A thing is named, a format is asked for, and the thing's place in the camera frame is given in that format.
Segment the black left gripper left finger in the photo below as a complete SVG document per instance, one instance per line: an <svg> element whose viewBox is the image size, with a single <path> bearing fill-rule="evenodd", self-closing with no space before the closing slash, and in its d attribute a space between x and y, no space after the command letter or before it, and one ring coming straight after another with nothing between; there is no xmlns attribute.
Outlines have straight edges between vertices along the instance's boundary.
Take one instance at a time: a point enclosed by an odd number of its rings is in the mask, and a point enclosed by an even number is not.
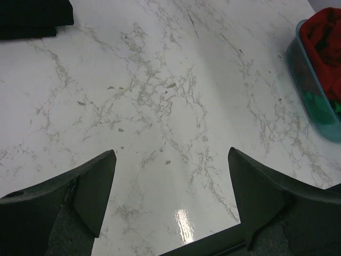
<svg viewBox="0 0 341 256"><path fill-rule="evenodd" d="M1 198L1 255L91 255L113 183L116 155Z"/></svg>

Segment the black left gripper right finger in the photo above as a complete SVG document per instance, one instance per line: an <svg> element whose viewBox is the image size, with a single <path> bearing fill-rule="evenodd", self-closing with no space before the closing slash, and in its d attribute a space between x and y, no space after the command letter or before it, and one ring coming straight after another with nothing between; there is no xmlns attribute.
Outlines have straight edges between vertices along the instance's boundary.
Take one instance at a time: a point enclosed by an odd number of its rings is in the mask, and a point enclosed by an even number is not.
<svg viewBox="0 0 341 256"><path fill-rule="evenodd" d="M235 148L228 163L252 255L340 255L340 185L308 185Z"/></svg>

